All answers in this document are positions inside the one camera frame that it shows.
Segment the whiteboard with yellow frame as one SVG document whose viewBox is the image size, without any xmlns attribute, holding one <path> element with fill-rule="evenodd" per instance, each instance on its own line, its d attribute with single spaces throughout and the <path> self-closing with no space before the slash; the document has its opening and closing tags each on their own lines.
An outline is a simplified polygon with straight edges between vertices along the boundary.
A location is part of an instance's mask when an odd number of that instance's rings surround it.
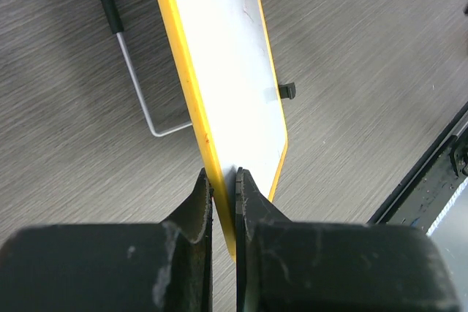
<svg viewBox="0 0 468 312">
<path fill-rule="evenodd" d="M 261 0 L 157 0 L 190 119 L 159 130 L 141 104 L 155 137 L 192 128 L 227 250 L 237 257 L 235 177 L 240 168 L 260 193 L 274 198 L 288 149 L 283 99 Z"/>
</svg>

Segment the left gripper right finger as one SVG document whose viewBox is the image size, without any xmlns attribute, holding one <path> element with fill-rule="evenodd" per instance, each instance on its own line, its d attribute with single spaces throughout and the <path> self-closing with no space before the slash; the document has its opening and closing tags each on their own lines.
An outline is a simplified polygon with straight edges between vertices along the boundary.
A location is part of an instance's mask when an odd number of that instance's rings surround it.
<svg viewBox="0 0 468 312">
<path fill-rule="evenodd" d="M 433 242 L 395 225 L 292 221 L 235 177 L 238 311 L 457 311 Z"/>
</svg>

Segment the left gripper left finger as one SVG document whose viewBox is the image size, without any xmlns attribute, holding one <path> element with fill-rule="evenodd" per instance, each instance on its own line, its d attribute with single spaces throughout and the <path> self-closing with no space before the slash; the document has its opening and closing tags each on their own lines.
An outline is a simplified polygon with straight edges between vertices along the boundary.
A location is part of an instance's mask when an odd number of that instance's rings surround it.
<svg viewBox="0 0 468 312">
<path fill-rule="evenodd" d="M 3 311 L 211 311 L 205 172 L 158 223 L 26 227 L 1 247 Z"/>
</svg>

